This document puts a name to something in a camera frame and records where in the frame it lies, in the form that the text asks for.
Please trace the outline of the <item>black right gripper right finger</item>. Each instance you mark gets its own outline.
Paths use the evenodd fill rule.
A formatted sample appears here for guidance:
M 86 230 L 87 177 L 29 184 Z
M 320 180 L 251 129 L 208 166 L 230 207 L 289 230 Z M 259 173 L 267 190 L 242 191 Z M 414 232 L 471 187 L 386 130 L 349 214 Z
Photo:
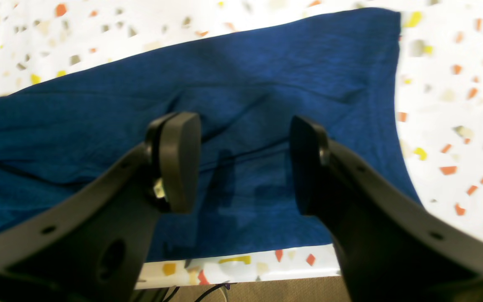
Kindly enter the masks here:
M 330 231 L 353 302 L 483 302 L 483 242 L 432 216 L 320 124 L 293 117 L 296 203 Z

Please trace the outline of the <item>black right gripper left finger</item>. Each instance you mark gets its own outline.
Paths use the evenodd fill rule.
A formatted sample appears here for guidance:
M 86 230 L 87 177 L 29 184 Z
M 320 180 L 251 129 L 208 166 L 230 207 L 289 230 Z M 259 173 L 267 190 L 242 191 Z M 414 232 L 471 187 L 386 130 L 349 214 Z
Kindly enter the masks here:
M 201 121 L 154 120 L 143 143 L 56 207 L 0 233 L 0 302 L 128 302 L 163 213 L 190 213 Z

